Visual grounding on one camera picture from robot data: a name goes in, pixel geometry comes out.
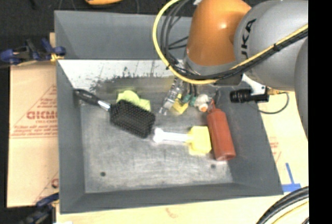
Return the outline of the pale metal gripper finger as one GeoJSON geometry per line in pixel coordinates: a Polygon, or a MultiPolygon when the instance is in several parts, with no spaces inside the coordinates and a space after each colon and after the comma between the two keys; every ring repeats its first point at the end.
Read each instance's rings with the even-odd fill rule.
{"type": "Polygon", "coordinates": [[[171,107],[172,107],[172,101],[164,100],[158,113],[165,116],[165,115],[167,115],[167,113],[171,107]]]}

